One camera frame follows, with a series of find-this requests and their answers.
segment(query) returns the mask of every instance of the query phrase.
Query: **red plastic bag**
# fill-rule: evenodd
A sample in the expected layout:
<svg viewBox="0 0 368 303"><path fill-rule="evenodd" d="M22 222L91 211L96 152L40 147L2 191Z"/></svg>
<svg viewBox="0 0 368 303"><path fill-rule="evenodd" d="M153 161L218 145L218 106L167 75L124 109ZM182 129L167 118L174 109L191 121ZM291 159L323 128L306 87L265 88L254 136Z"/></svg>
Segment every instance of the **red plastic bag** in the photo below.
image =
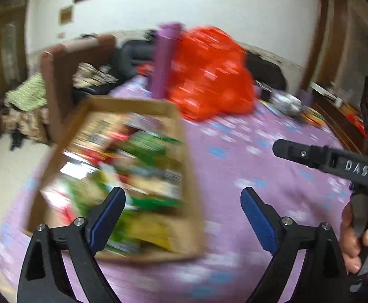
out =
<svg viewBox="0 0 368 303"><path fill-rule="evenodd" d="M220 113L250 113L254 80L245 58L243 48L218 28L184 32L172 62L169 100L185 118L196 121Z"/></svg>

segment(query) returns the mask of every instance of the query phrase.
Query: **tile floor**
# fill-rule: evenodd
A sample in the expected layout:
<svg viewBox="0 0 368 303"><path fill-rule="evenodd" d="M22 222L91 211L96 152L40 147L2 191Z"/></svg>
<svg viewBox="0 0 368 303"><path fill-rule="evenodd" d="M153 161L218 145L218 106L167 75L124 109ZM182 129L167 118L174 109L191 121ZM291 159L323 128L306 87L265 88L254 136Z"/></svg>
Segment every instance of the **tile floor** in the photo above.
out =
<svg viewBox="0 0 368 303"><path fill-rule="evenodd" d="M8 134L0 138L0 224L22 186L40 160L49 153L45 144L25 140L21 149L10 151ZM16 291L0 273L0 291L10 303L16 303Z"/></svg>

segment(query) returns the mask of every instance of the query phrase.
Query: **purple tablecloth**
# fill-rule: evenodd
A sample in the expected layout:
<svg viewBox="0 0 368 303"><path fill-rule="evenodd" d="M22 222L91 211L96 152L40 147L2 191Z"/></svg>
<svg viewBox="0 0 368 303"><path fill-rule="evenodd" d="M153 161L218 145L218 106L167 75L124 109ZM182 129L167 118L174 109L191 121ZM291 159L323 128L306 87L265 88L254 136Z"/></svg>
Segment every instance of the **purple tablecloth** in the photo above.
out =
<svg viewBox="0 0 368 303"><path fill-rule="evenodd" d="M112 95L145 98L148 94L143 81L137 78ZM340 147L338 140L328 128L299 126L256 104L252 115L185 122L205 209L209 253L203 259L181 263L122 266L100 262L122 302L245 302L271 259L240 207L241 190L248 186L254 187L279 215L313 226L328 221L338 234L341 211L349 200L347 181L276 158L272 153L272 144L279 138ZM36 185L36 178L26 184L0 232L0 269L14 288L29 243L22 227ZM290 298L302 258L299 254L281 301ZM65 256L64 260L76 297L86 302L70 259Z"/></svg>

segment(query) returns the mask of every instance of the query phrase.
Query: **screw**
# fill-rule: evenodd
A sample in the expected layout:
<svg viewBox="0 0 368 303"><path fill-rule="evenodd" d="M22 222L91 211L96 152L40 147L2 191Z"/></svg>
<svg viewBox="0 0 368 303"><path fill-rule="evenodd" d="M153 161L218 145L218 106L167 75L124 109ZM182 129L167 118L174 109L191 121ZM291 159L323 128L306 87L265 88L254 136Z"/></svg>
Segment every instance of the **screw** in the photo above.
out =
<svg viewBox="0 0 368 303"><path fill-rule="evenodd" d="M81 226L84 223L85 219L84 218L77 218L76 220L74 220L74 225L76 226Z"/></svg>
<svg viewBox="0 0 368 303"><path fill-rule="evenodd" d="M44 223L40 223L40 224L37 226L37 230L38 230L38 231L42 231L42 230L44 230L44 229L45 229L45 227L46 227L46 224L44 224Z"/></svg>
<svg viewBox="0 0 368 303"><path fill-rule="evenodd" d="M293 223L293 220L286 216L286 217L282 218L282 223L284 225L291 225Z"/></svg>
<svg viewBox="0 0 368 303"><path fill-rule="evenodd" d="M321 224L321 226L325 229L325 230L330 230L331 229L331 225L328 222L323 222Z"/></svg>

